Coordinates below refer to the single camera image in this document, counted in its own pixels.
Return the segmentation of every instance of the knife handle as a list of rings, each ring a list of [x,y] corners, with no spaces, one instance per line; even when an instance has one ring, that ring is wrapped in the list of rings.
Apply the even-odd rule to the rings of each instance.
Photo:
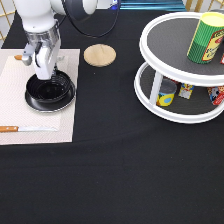
[[[22,60],[22,57],[23,57],[22,55],[15,55],[15,56],[14,56],[14,58],[15,58],[16,60]]]
[[[18,129],[17,126],[0,126],[0,132],[17,132]]]

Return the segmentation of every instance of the wooden coaster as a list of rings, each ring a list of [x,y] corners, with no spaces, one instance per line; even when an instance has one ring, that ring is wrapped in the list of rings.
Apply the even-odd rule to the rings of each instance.
[[[104,44],[96,44],[88,47],[84,52],[85,61],[96,67],[110,65],[116,58],[115,50]]]

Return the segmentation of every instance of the green can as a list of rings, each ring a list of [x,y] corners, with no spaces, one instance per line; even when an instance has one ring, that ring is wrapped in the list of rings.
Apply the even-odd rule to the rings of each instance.
[[[209,63],[224,37],[224,15],[217,12],[204,13],[191,41],[187,57],[198,64]]]

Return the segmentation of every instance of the yellow can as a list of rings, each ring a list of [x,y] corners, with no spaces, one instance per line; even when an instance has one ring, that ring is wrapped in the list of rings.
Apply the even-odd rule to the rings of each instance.
[[[173,102],[176,90],[177,86],[173,81],[163,79],[156,104],[158,106],[169,106]]]

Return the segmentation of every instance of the can label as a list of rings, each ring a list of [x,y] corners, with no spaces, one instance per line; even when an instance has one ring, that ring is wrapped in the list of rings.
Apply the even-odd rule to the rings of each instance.
[[[169,106],[173,102],[174,98],[174,93],[172,94],[164,94],[164,93],[159,93],[157,97],[157,102],[156,105],[158,106]]]
[[[216,31],[215,33],[212,34],[212,37],[203,55],[202,61],[210,61],[215,56],[215,53],[220,43],[222,42],[223,37],[224,37],[224,29]]]
[[[222,55],[222,59],[221,59],[220,63],[224,64],[224,54]]]

